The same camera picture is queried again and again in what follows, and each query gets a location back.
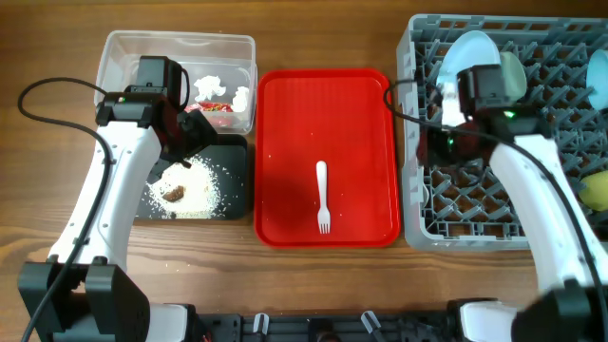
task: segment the wooden tabletop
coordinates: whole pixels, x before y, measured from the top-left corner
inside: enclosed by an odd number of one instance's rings
[[[85,179],[94,141],[22,117],[17,96],[52,76],[95,81],[114,29],[247,34],[260,75],[295,67],[375,67],[394,78],[395,49],[416,13],[599,16],[605,1],[395,0],[248,1],[196,4],[129,0],[4,1],[0,7],[0,340],[17,340],[29,319],[16,277],[45,260]],[[52,5],[33,6],[37,3]],[[47,85],[33,113],[94,126],[93,93]],[[395,122],[398,156],[403,129]],[[254,134],[248,139],[252,142]],[[192,303],[200,313],[314,314],[443,308],[452,298],[534,298],[528,252],[424,253],[403,236],[386,249],[277,251],[262,245],[252,216],[237,222],[136,226],[128,272],[151,301]]]

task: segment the dish rack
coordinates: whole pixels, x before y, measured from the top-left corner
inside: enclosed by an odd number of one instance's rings
[[[593,89],[585,87],[585,76],[593,52],[608,48],[608,19],[414,15],[397,47],[398,78],[423,82],[398,87],[404,113],[433,121],[427,113],[427,85],[434,85],[450,46],[471,30],[486,33],[499,51],[513,52],[523,63],[528,90],[520,102],[536,105],[554,127],[562,167],[575,192],[582,178],[606,170],[608,114],[587,101]],[[476,176],[462,173],[454,179],[443,168],[423,169],[416,158],[420,126],[408,121],[404,126],[401,190],[409,245],[429,251],[529,248],[513,205],[490,169],[481,184],[459,187]],[[592,226],[604,231],[608,221]]]

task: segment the fork handle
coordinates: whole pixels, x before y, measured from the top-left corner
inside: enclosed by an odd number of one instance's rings
[[[321,208],[327,207],[327,164],[324,161],[316,164],[316,182],[319,185]]]

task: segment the clear plastic container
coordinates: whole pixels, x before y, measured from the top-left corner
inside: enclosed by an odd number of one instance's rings
[[[217,76],[226,87],[222,96],[214,96],[209,103],[231,104],[237,88],[249,88],[247,107],[243,112],[205,111],[205,117],[219,133],[246,134],[251,131],[255,115],[257,86],[256,42],[250,36],[169,31],[116,30],[107,36],[104,53],[97,73],[97,86],[106,91],[123,91],[137,78],[142,55],[167,56],[179,62],[190,78],[188,104],[199,95],[193,86],[197,79]],[[182,76],[181,100],[186,93]],[[95,94],[95,105],[103,95]]]

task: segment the dark red object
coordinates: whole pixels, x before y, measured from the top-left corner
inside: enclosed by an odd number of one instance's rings
[[[373,69],[278,70],[258,85],[255,229],[279,248],[383,247],[401,231],[389,81]],[[332,229],[319,234],[315,166]]]

